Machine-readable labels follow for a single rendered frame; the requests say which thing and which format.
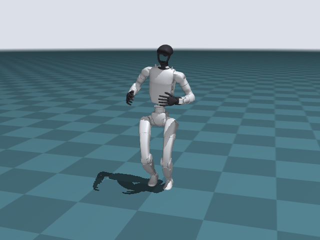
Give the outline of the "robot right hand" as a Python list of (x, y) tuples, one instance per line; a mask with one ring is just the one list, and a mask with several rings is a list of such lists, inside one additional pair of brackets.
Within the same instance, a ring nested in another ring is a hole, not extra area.
[[(130, 103), (133, 103), (133, 102), (132, 102), (132, 101), (133, 101), (132, 98), (134, 98), (134, 91), (133, 91), (133, 90), (130, 91), (130, 92), (128, 92), (127, 95), (126, 95), (126, 103), (127, 103), (128, 105), (130, 105), (130, 106), (131, 106)], [(130, 101), (130, 100), (132, 100), (132, 101)], [(130, 102), (130, 103), (129, 103), (129, 102)]]

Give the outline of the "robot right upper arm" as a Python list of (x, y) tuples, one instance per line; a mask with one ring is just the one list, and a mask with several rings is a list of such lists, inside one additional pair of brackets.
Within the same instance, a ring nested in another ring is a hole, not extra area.
[(136, 83), (134, 84), (134, 87), (137, 88), (137, 93), (141, 89), (141, 84), (147, 79), (147, 77), (150, 75), (150, 70), (152, 67), (148, 66), (144, 68), (141, 73), (139, 74)]

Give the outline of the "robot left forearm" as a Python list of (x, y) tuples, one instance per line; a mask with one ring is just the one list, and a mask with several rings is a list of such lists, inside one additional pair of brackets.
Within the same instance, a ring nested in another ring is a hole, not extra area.
[(190, 104), (194, 100), (195, 100), (195, 96), (193, 93), (191, 93), (190, 95), (185, 95), (185, 96), (179, 98), (178, 104), (180, 104), (180, 105)]

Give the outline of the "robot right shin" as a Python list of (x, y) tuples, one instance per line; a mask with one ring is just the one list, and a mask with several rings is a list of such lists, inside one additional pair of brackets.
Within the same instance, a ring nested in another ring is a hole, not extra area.
[[(140, 158), (141, 159), (141, 158)], [(153, 160), (151, 161), (151, 164), (143, 164), (143, 159), (141, 159), (141, 163), (142, 163), (142, 167), (145, 169), (145, 171), (147, 173), (149, 173), (151, 176), (156, 176), (157, 173), (155, 171), (155, 168), (154, 168), (154, 162)]]

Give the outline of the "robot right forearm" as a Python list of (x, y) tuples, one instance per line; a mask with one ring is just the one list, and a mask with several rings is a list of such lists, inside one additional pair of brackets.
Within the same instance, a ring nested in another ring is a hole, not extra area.
[[(135, 83), (134, 83), (134, 84), (135, 84)], [(133, 84), (133, 85), (131, 86), (131, 88), (129, 89), (129, 92), (130, 92), (130, 91), (134, 91), (133, 96), (135, 96), (135, 95), (136, 95), (136, 93), (137, 93), (137, 91), (138, 91), (138, 90), (137, 90), (137, 88), (136, 88), (136, 87), (134, 87), (134, 84)], [(129, 93), (129, 92), (128, 92), (128, 93)], [(133, 98), (132, 98), (132, 99), (133, 99)]]

